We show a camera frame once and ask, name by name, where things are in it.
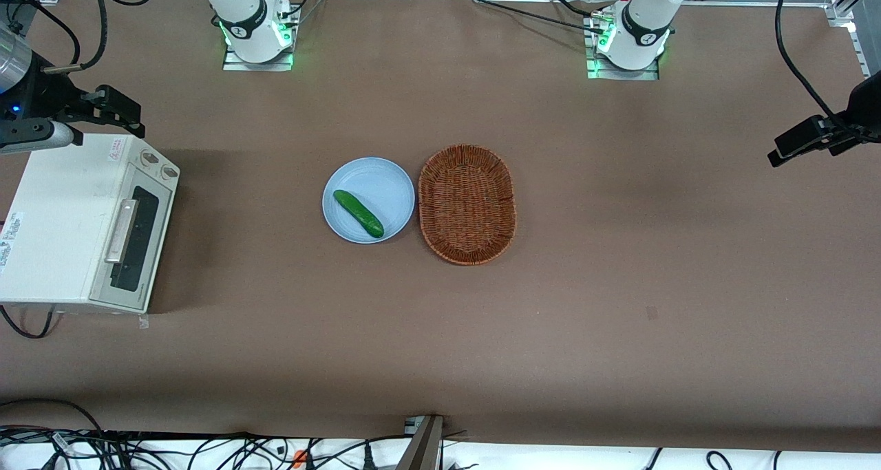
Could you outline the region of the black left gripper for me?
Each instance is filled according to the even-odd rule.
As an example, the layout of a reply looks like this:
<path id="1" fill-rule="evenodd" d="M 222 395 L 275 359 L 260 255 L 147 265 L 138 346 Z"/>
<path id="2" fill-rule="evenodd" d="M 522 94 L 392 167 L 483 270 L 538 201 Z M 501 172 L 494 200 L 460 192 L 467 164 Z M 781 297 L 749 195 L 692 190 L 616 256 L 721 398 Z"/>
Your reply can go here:
<path id="1" fill-rule="evenodd" d="M 824 118 L 810 116 L 774 139 L 768 153 L 773 168 L 806 153 L 828 147 L 831 156 L 839 156 L 861 144 L 880 143 L 880 72 L 866 78 L 851 91 L 847 107 L 830 118 L 833 123 L 827 137 Z"/>

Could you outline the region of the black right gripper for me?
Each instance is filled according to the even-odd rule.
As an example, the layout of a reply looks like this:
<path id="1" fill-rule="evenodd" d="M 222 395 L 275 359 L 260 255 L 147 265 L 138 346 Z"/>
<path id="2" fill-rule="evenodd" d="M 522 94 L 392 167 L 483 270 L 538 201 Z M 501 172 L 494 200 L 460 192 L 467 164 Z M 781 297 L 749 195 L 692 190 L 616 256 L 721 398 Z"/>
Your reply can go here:
<path id="1" fill-rule="evenodd" d="M 64 74 L 47 74 L 47 60 L 25 51 L 2 52 L 2 134 L 79 135 L 71 124 L 122 128 L 144 140 L 141 105 L 112 85 L 91 93 Z"/>

